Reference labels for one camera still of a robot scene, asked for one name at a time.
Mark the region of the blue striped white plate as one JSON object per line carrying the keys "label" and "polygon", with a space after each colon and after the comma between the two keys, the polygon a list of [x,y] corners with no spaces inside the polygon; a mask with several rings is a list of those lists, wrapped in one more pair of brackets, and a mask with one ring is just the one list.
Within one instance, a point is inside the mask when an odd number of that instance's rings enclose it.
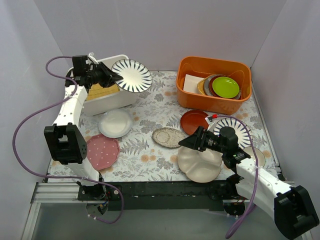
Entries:
{"label": "blue striped white plate", "polygon": [[153,77],[150,71],[140,62],[133,59],[122,59],[113,64],[111,70],[122,79],[115,81],[119,88],[130,93],[147,91]]}

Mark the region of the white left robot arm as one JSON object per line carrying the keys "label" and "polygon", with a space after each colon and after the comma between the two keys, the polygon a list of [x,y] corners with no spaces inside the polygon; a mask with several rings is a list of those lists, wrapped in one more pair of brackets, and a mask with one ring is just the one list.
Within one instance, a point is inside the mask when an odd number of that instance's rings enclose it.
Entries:
{"label": "white left robot arm", "polygon": [[87,143],[79,130],[79,120],[84,102],[93,85],[103,88],[113,86],[122,77],[111,71],[93,54],[71,57],[73,68],[67,73],[64,99],[57,118],[44,129],[44,137],[54,161],[70,168],[83,193],[95,200],[106,196],[106,187],[100,173],[87,158]]}

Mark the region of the yellow woven bamboo mat plate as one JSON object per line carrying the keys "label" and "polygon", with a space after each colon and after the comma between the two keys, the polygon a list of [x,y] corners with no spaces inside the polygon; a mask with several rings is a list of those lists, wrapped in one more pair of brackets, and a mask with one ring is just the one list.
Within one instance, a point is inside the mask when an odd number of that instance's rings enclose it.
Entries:
{"label": "yellow woven bamboo mat plate", "polygon": [[91,86],[86,101],[94,100],[97,98],[105,97],[111,94],[118,93],[120,88],[115,84],[111,87],[101,87],[99,84],[94,84]]}

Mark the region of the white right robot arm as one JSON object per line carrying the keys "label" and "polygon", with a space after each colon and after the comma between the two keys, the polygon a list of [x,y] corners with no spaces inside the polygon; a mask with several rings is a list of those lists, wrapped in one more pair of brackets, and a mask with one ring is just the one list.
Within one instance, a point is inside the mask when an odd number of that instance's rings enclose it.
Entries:
{"label": "white right robot arm", "polygon": [[272,217],[284,237],[293,240],[320,224],[308,191],[291,186],[255,165],[256,160],[238,145],[238,136],[232,127],[222,127],[219,135],[198,127],[194,134],[179,141],[179,145],[203,152],[207,149],[222,154],[223,163],[239,181],[226,186],[232,199],[240,196]]}

